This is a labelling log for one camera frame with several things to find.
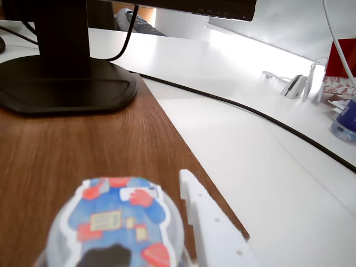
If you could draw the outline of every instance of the plastic bottle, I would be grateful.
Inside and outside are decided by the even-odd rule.
[[[356,145],[356,96],[333,122],[330,130],[336,137]]]

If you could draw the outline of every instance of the monitor base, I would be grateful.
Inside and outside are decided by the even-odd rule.
[[[136,92],[134,76],[104,60],[90,58],[84,70],[47,64],[40,56],[0,64],[0,106],[24,116],[112,112]]]

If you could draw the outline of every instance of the white desk surface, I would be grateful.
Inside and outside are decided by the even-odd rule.
[[[35,39],[18,22],[0,25]],[[89,33],[91,56],[97,58],[116,55],[126,34],[99,29]],[[290,100],[279,94],[284,84],[261,75],[307,75],[310,61],[246,38],[230,42],[221,33],[212,35],[209,43],[133,34],[115,63],[249,105],[356,165],[356,147],[328,131],[330,107],[314,103],[315,92],[306,102]],[[31,43],[2,31],[0,36],[7,44],[0,62],[38,54]],[[250,233],[263,266],[356,265],[354,173],[244,110],[145,82]]]

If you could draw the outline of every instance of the black cable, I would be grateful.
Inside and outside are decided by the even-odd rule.
[[[11,33],[11,34],[13,34],[13,35],[16,35],[17,37],[20,37],[20,38],[22,38],[22,39],[24,39],[24,40],[26,40],[26,41],[28,41],[28,42],[30,42],[30,43],[33,43],[34,45],[37,45],[37,46],[38,46],[38,43],[37,43],[36,41],[31,40],[31,39],[27,38],[26,36],[23,36],[23,35],[21,35],[21,34],[19,34],[19,33],[17,33],[17,32],[14,32],[14,31],[11,30],[11,29],[8,29],[8,28],[2,27],[2,26],[0,26],[0,29],[2,29],[3,31],[9,32],[9,33]]]
[[[186,87],[186,86],[183,86],[183,85],[178,85],[176,83],[165,81],[165,80],[162,80],[162,79],[159,79],[159,78],[156,78],[156,77],[152,77],[152,76],[149,76],[149,75],[146,75],[146,74],[141,74],[141,73],[138,73],[138,74],[142,78],[146,78],[146,79],[149,79],[149,80],[153,80],[155,82],[160,82],[160,83],[163,83],[165,85],[173,86],[173,87],[185,90],[185,91],[196,93],[198,95],[202,95],[202,96],[209,97],[209,98],[212,98],[212,99],[215,99],[215,100],[219,100],[221,102],[228,103],[228,104],[231,104],[233,106],[243,108],[243,109],[245,109],[245,110],[247,110],[247,111],[249,111],[251,113],[254,113],[254,114],[256,114],[256,115],[258,115],[258,116],[260,116],[260,117],[262,117],[262,118],[264,118],[264,119],[266,119],[266,120],[268,120],[268,121],[270,121],[270,122],[272,122],[272,123],[274,123],[276,125],[278,125],[279,127],[289,131],[293,135],[303,139],[305,142],[308,142],[312,146],[314,146],[317,149],[319,149],[320,151],[324,152],[329,157],[333,158],[334,160],[336,160],[337,162],[339,162],[340,164],[342,164],[343,166],[345,166],[350,171],[352,171],[352,172],[354,172],[356,174],[356,166],[352,165],[350,162],[347,162],[346,160],[344,160],[340,156],[336,155],[334,152],[331,152],[326,147],[322,146],[321,144],[319,144],[318,142],[314,141],[310,137],[307,137],[306,135],[304,135],[301,132],[293,129],[292,127],[280,122],[279,120],[276,120],[275,118],[272,118],[272,117],[268,116],[267,114],[264,114],[264,113],[262,113],[262,112],[260,112],[258,110],[255,110],[254,108],[251,108],[249,106],[245,106],[243,104],[240,104],[238,102],[235,102],[235,101],[232,101],[232,100],[220,97],[220,96],[215,96],[215,95],[212,95],[210,93],[202,92],[202,91],[199,91],[199,90],[196,90],[196,89],[193,89],[193,88],[189,88],[189,87]]]
[[[107,59],[105,59],[105,60],[107,60],[107,61],[114,61],[114,60],[117,60],[117,59],[120,58],[120,57],[122,56],[122,54],[125,52],[126,47],[127,47],[128,42],[129,42],[129,40],[130,40],[130,37],[131,37],[132,29],[134,28],[134,25],[135,25],[135,20],[136,20],[136,17],[137,17],[137,13],[138,13],[138,12],[139,12],[139,7],[138,7],[138,6],[135,6],[135,8],[133,9],[130,26],[128,27],[128,31],[127,31],[125,43],[123,44],[123,47],[122,47],[120,53],[117,54],[115,57],[107,58]]]
[[[9,1],[10,3],[10,6],[12,8],[12,11],[13,13],[15,14],[15,16],[23,23],[23,25],[25,25],[25,27],[30,31],[32,32],[34,35],[36,35],[36,30],[27,22],[27,21],[24,21],[17,13],[16,11],[16,8],[15,8],[15,5],[14,3],[12,3],[12,0]]]

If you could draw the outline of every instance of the monitor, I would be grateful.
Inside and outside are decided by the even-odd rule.
[[[0,105],[25,116],[116,111],[134,100],[127,70],[90,57],[86,0],[18,0],[31,7],[40,55],[0,64]],[[251,21],[256,0],[134,0],[140,6]]]

